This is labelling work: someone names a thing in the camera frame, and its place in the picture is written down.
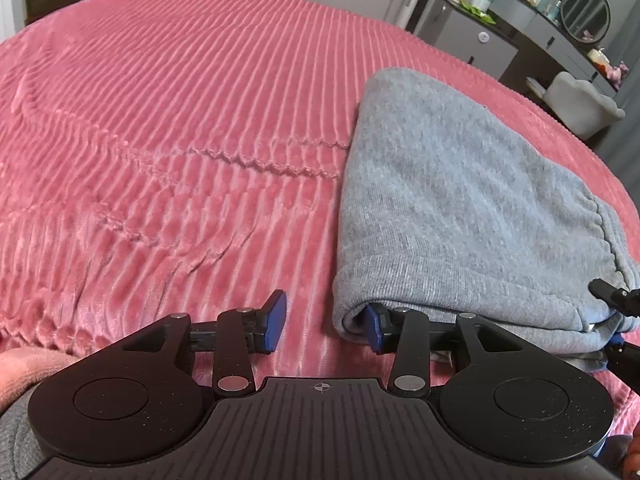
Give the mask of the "left hand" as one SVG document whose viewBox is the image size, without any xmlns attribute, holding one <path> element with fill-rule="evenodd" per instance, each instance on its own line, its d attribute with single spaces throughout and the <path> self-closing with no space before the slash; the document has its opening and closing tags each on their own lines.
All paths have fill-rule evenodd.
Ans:
<svg viewBox="0 0 640 480">
<path fill-rule="evenodd" d="M 4 412 L 31 386 L 78 359 L 43 348 L 16 348 L 0 354 L 0 410 Z"/>
</svg>

